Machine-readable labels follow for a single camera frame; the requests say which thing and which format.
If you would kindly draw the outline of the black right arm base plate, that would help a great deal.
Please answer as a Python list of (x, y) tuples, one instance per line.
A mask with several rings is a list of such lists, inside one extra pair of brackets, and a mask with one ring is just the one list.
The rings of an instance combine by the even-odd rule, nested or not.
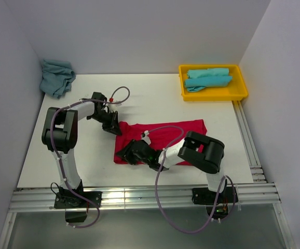
[[(208, 188), (193, 188), (192, 202), (196, 205), (213, 205), (216, 197), (216, 192), (210, 191)], [(235, 199), (238, 202), (238, 195), (234, 188), (226, 187), (222, 193), (219, 193), (217, 204), (228, 202), (233, 203)]]

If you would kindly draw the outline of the red t-shirt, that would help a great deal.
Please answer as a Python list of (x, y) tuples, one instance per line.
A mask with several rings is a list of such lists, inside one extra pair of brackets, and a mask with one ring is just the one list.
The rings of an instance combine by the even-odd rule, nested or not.
[(150, 132), (149, 138), (153, 149), (162, 149), (177, 138), (181, 134), (178, 128), (182, 128), (184, 134), (188, 131), (194, 131), (202, 135), (207, 133), (207, 128), (202, 119), (154, 124), (128, 124), (121, 121), (119, 127), (122, 135), (116, 137), (114, 153), (122, 150), (132, 139), (139, 140), (141, 133), (146, 130)]

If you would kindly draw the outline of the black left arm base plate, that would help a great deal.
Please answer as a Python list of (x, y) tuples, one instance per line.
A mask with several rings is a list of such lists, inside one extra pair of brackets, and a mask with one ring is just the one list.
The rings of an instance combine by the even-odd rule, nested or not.
[(55, 209), (75, 209), (75, 208), (95, 208), (100, 207), (102, 200), (101, 191), (87, 191), (81, 193), (81, 195), (90, 200), (90, 202), (75, 196), (68, 192), (66, 195), (58, 193), (54, 202)]

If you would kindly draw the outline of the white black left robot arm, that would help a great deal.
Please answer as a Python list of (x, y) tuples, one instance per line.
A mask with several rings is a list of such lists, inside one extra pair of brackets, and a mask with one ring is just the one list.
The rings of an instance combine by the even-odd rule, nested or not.
[(83, 183), (77, 172), (74, 148), (78, 140), (78, 122), (93, 119), (105, 132), (122, 135), (118, 111), (102, 93), (94, 92), (89, 99), (80, 99), (66, 107), (47, 110), (42, 131), (42, 143), (52, 152), (60, 175), (59, 194), (73, 207), (83, 205)]

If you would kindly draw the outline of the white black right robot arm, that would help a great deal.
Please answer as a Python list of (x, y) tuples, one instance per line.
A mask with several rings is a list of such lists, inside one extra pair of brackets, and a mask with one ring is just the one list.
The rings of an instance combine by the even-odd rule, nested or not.
[(206, 174), (209, 198), (212, 201), (220, 202), (226, 197), (227, 180), (221, 170), (225, 146), (221, 141), (188, 131), (185, 136), (179, 136), (178, 142), (171, 142), (163, 149), (154, 149), (149, 138), (149, 134), (154, 131), (144, 131), (141, 139), (132, 139), (116, 156), (131, 165), (146, 164), (157, 172), (187, 162)]

